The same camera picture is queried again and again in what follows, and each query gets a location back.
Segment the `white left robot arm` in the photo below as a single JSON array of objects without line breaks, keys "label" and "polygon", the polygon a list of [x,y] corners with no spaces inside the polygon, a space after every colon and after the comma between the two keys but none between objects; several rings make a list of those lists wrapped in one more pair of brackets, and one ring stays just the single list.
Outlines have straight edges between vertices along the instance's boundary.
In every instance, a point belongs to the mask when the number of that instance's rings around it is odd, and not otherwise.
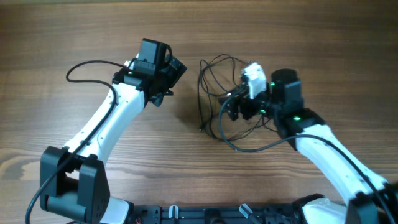
[{"label": "white left robot arm", "polygon": [[105,166],[119,138],[148,103],[159,107],[186,71],[170,45],[143,39],[136,57],[119,66],[109,93],[87,124],[62,148],[49,146],[40,158],[36,202],[43,211],[72,223],[139,223],[134,204],[111,196]]}]

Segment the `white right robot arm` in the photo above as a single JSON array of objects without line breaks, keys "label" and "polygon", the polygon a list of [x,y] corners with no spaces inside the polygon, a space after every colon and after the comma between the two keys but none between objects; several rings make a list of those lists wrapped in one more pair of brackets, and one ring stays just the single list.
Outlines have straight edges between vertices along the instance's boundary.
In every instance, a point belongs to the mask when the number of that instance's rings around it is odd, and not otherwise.
[{"label": "white right robot arm", "polygon": [[220,99],[220,112],[231,120],[261,114],[274,121],[279,144],[312,161],[344,201],[335,204],[311,195],[295,204],[300,223],[397,223],[397,184],[390,184],[361,163],[316,112],[304,107],[301,81],[292,69],[276,70],[267,82],[255,70],[243,72],[241,84]]}]

